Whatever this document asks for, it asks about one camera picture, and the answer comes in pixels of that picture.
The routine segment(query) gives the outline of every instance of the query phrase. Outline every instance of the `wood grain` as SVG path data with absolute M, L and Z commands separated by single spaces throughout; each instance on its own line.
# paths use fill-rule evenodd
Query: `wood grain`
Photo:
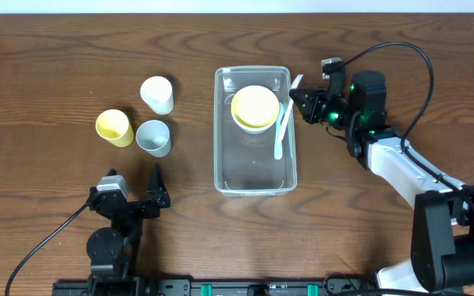
M 434 65 L 432 103 L 411 142 L 442 170 L 474 183 L 474 15 L 0 16 L 0 295 L 14 267 L 85 201 L 110 168 L 144 188 L 156 159 L 95 134 L 105 109 L 134 127 L 170 125 L 159 160 L 172 207 L 147 221 L 139 270 L 196 279 L 316 278 L 366 274 L 409 257 L 412 210 L 364 171 L 324 128 L 296 120 L 299 185 L 283 197 L 225 198 L 213 185 L 213 83 L 219 67 L 282 65 L 320 86 L 319 61 L 390 40 L 422 47 Z M 385 73 L 391 123 L 423 103 L 425 65 L 382 49 L 347 69 Z M 138 90 L 170 78 L 175 108 L 159 117 Z M 85 211 L 21 270 L 13 295 L 50 294 L 85 279 L 89 235 L 108 221 Z

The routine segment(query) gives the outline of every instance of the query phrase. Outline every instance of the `black mounting bracket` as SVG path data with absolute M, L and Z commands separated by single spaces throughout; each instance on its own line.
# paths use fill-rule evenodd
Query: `black mounting bracket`
M 462 192 L 426 192 L 416 195 L 412 225 L 411 263 L 424 289 L 434 292 L 474 284 L 474 212 L 458 194 L 474 202 L 474 186 Z M 454 237 L 451 219 L 469 226 Z

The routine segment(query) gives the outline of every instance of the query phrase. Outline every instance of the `green clip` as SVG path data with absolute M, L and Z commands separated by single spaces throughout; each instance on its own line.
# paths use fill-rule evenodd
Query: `green clip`
M 211 296 L 211 285 L 202 284 L 201 285 L 201 296 Z
M 319 286 L 316 284 L 308 285 L 309 295 L 308 296 L 319 296 Z

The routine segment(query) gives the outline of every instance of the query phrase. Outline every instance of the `black cable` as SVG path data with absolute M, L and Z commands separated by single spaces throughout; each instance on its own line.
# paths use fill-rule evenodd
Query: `black cable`
M 336 137 L 336 138 L 338 138 L 338 139 L 340 139 L 340 140 L 346 142 L 346 138 L 345 138 L 344 136 L 333 135 L 333 134 L 328 130 L 330 127 L 331 127 L 330 124 L 325 127 L 325 130 L 327 130 L 327 133 L 328 133 L 330 136 Z
M 403 153 L 405 153 L 405 155 L 407 155 L 407 157 L 412 162 L 414 162 L 416 165 L 421 167 L 428 174 L 433 176 L 433 178 L 436 178 L 443 185 L 447 186 L 448 188 L 450 188 L 454 192 L 460 192 L 460 194 L 458 194 L 458 195 L 469 205 L 469 208 L 474 212 L 474 204 L 472 203 L 471 199 L 468 196 L 466 196 L 466 194 L 464 194 L 462 191 L 460 191 L 456 186 L 452 185 L 449 181 L 445 180 L 443 175 L 439 175 L 439 174 L 435 173 L 433 170 L 431 170 L 430 168 L 428 168 L 427 166 L 422 164 L 413 155 L 411 155 L 411 153 L 408 151 L 408 148 L 405 146 L 405 140 L 406 140 L 407 136 L 409 136 L 409 133 L 411 132 L 412 128 L 416 125 L 416 123 L 418 123 L 421 116 L 424 114 L 425 110 L 427 109 L 427 106 L 429 105 L 429 102 L 431 100 L 431 96 L 433 95 L 433 89 L 435 87 L 435 74 L 433 73 L 433 65 L 431 64 L 431 61 L 429 60 L 427 55 L 419 47 L 417 47 L 414 44 L 410 44 L 408 42 L 402 42 L 402 41 L 387 42 L 387 43 L 383 43 L 383 44 L 378 44 L 378 45 L 375 45 L 375 46 L 373 46 L 369 49 L 364 50 L 363 52 L 355 55 L 353 58 L 349 59 L 348 61 L 343 62 L 343 63 L 339 64 L 338 66 L 335 66 L 333 69 L 331 69 L 329 71 L 331 72 L 331 71 L 333 71 L 333 70 L 335 70 L 339 67 L 344 67 L 344 66 L 350 64 L 351 62 L 354 62 L 356 59 L 361 58 L 362 56 L 366 55 L 367 53 L 370 53 L 371 51 L 374 51 L 376 49 L 381 49 L 383 47 L 387 47 L 387 46 L 391 46 L 391 45 L 407 46 L 407 47 L 417 51 L 423 57 L 423 59 L 425 61 L 425 64 L 427 65 L 427 69 L 429 71 L 429 91 L 427 93 L 427 98 L 425 99 L 424 105 L 421 107 L 420 112 L 416 115 L 415 119 L 412 121 L 409 128 L 403 134 L 402 139 L 400 140 L 400 147 L 402 148 Z
M 349 137 L 352 138 L 352 130 L 354 129 L 354 122 L 356 121 L 356 118 L 361 115 L 361 111 L 356 111 L 354 114 L 352 114 L 351 118 L 351 127 L 349 128 Z
M 62 231 L 65 228 L 65 226 L 69 225 L 69 223 L 71 223 L 74 220 L 74 218 L 76 218 L 86 208 L 87 208 L 87 204 L 81 206 L 81 208 L 77 210 L 76 213 L 72 214 L 72 216 L 70 216 L 69 219 L 65 221 L 65 223 L 61 224 L 60 227 L 58 227 L 58 229 L 54 230 L 54 232 L 51 233 L 46 239 L 44 239 L 43 242 L 39 243 L 39 245 L 37 245 L 32 251 L 30 251 L 29 255 L 27 255 L 25 258 L 23 258 L 23 260 L 21 260 L 20 264 L 16 267 L 16 269 L 14 270 L 14 272 L 12 272 L 12 275 L 8 279 L 7 287 L 5 288 L 5 296 L 10 295 L 10 286 L 12 285 L 12 281 L 14 280 L 14 278 L 16 277 L 20 269 L 32 257 L 32 255 L 36 254 L 36 252 L 38 252 L 41 249 L 41 247 L 43 247 L 49 240 L 51 240 L 54 236 L 56 236 L 58 232 Z
M 327 275 L 327 277 L 325 278 L 325 280 L 323 280 L 323 288 L 327 291 L 327 293 L 330 293 L 330 294 L 334 294 L 331 290 L 328 289 L 328 279 L 333 276 L 333 275 L 339 275 L 339 276 L 342 276 L 345 278 L 345 280 L 348 280 L 349 283 L 351 283 L 351 286 L 352 288 L 358 290 L 361 288 L 361 284 L 360 284 L 360 288 L 356 288 L 356 286 L 354 285 L 354 283 L 352 283 L 351 279 L 348 278 L 348 276 L 346 276 L 345 274 L 342 274 L 341 272 L 333 272 L 331 273 L 330 275 Z

